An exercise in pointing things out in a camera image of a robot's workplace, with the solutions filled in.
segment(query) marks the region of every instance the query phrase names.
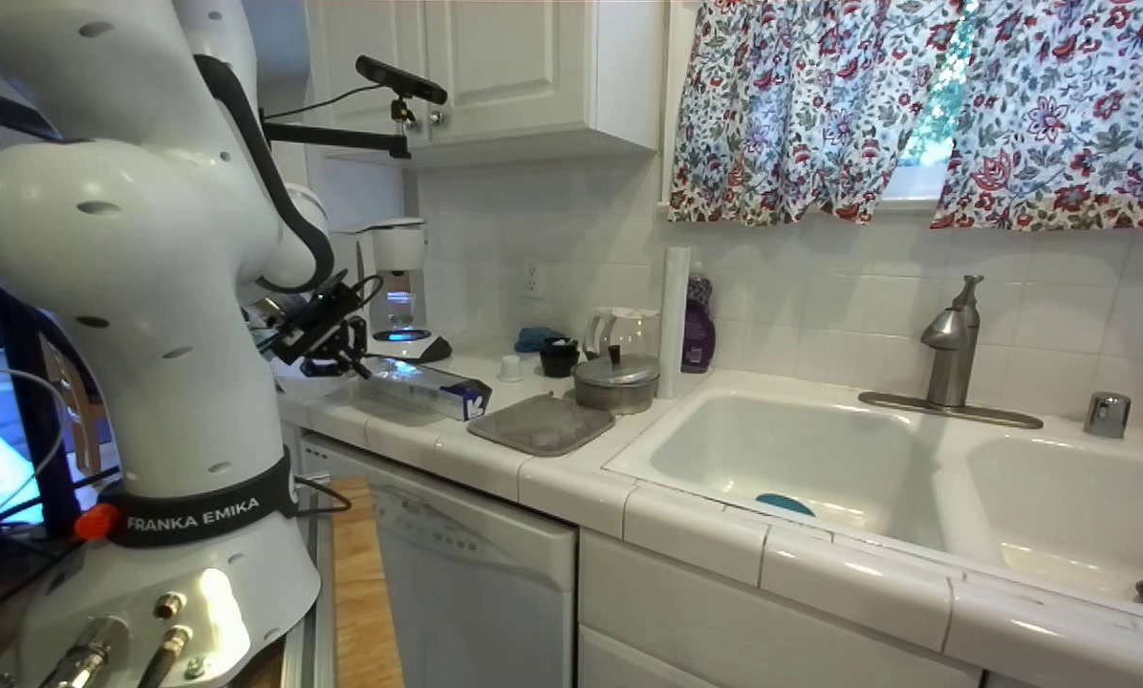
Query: curtain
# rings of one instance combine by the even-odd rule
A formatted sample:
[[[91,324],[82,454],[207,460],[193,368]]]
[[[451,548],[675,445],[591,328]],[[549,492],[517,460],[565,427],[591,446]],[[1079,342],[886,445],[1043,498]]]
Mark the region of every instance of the curtain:
[[[958,0],[705,0],[679,96],[675,222],[868,222]]]
[[[1143,0],[986,0],[932,227],[1143,227]]]

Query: sink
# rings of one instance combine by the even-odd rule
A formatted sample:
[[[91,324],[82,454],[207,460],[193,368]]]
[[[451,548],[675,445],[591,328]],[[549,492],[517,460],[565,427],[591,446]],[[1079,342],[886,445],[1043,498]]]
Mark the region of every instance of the sink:
[[[612,470],[760,511],[796,516],[765,506],[796,500],[825,528],[945,542],[932,451],[897,414],[705,391],[624,451]]]
[[[961,451],[1007,568],[1099,595],[1143,580],[1143,446],[1107,441],[982,441]]]

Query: white sink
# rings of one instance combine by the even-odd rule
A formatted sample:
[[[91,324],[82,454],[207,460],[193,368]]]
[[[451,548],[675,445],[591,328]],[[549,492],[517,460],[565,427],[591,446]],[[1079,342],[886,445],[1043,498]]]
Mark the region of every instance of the white sink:
[[[1143,441],[1090,441],[1061,419],[1021,433],[868,410],[838,386],[717,376],[606,470],[1074,594],[1134,599],[1143,580]]]
[[[758,500],[787,498],[829,528],[941,548],[927,460],[932,451],[897,414],[704,391],[686,410],[654,424],[612,470],[796,516]]]
[[[1143,446],[1002,435],[961,454],[1007,568],[1099,595],[1134,595]]]

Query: wooden floor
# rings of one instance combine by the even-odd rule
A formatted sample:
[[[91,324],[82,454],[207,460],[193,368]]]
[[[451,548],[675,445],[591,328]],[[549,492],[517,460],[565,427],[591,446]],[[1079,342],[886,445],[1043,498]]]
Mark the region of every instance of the wooden floor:
[[[392,618],[387,599],[380,549],[374,534],[374,507],[368,482],[335,482],[350,500],[350,511],[333,516],[333,594],[335,594],[335,678],[343,688],[400,688],[400,661],[392,642]],[[22,618],[22,599],[0,607],[0,649],[11,642],[13,624]],[[276,684],[276,659],[258,659],[235,688]]]

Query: pot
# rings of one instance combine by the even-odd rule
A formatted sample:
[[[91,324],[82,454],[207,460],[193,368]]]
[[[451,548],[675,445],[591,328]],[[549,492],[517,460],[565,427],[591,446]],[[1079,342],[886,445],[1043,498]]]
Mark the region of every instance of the pot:
[[[649,357],[617,357],[617,348],[606,348],[606,357],[572,368],[572,399],[584,410],[638,414],[654,395],[657,361]]]

